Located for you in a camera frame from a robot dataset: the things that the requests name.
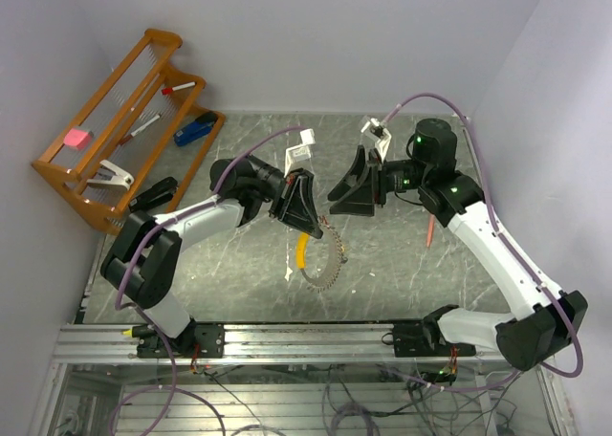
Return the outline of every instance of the orange stick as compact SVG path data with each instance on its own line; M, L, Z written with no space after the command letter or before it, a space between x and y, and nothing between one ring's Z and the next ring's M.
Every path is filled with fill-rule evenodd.
M426 245L429 248L433 241L433 227L436 224L436 217L433 214L429 215L429 228L427 229L427 242Z

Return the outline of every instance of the pink eraser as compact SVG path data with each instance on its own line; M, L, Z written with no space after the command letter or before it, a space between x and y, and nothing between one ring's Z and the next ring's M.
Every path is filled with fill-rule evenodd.
M82 128L71 128L66 136L64 137L64 144L73 149L83 149L94 137L94 134L90 131L83 130Z

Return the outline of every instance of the wooden frame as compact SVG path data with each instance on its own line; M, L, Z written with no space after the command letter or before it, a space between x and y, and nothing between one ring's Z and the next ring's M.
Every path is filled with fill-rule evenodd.
M199 116L208 109L199 106L196 98L200 95L206 82L198 76L189 75L179 71L169 63L172 54L181 47L183 40L175 33L149 29L144 32L142 39L134 46L113 73L104 81L94 95L85 103L66 128L55 138L47 150L32 163L33 168L47 180L47 182L61 195L66 202L94 229L106 233L119 232L120 219L127 211L130 200L138 192L147 174L162 154L165 146L170 142L172 135L178 129L186 115ZM90 146L83 152L82 157L74 167L69 168L54 163L54 157L63 147L65 135L71 128L79 126L92 114L100 102L111 91L113 86L121 79L127 69L134 63L142 51L149 45L158 48L156 62L141 82L134 88L129 98L122 104L119 111L105 125ZM178 108L178 112L171 123L164 130L153 150L137 174L134 183L125 192L114 206L107 206L94 202L83 196L87 187L87 180L92 178L99 169L102 160L107 159L118 147L119 141L127 134L130 127L136 122L147 103L158 93L160 87L173 87L185 82L195 82L196 85L188 90L172 94L170 98ZM212 143L219 134L225 116L214 112L217 121L193 160L185 177L179 184L178 191L169 203L167 211L173 211L193 179L198 167L210 150Z

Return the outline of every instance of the floor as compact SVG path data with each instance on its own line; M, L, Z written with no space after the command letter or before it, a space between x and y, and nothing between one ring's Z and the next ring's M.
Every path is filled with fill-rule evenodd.
M405 143L416 121L423 117L398 116L392 121L389 160L405 158ZM353 161L361 140L362 118L362 115L229 116L181 207L208 197L208 170L214 160L232 158L286 126L312 126L317 140L311 166L317 212L327 214L339 232L348 261L332 288L320 294L310 291L295 264L298 232L270 219L264 207L250 224L219 233L181 255L172 290L196 319L376 320L421 317L447 304L478 311L508 311L504 298L482 266L447 230L437 226L431 248L426 248L428 213L422 207L389 196L387 205L374 218L329 216L327 193ZM459 121L447 119L459 136L458 168L475 176ZM285 148L297 144L298 138L298 135L279 137L254 154L282 169ZM181 148L169 145L148 183L168 175L181 179L197 149L194 143ZM108 237L103 253L111 243L112 237ZM321 264L324 248L322 243L311 241L307 254L309 268L311 263L314 267L324 265ZM115 289L96 272L84 321L137 321L138 317L129 311L115 312L115 294Z

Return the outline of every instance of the red marker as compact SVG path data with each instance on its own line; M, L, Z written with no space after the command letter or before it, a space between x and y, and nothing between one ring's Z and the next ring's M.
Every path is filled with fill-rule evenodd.
M165 89L162 89L162 95L170 95L172 92L188 89L189 87L193 87L194 85L195 82L188 82L187 84L175 85L174 87L166 87Z

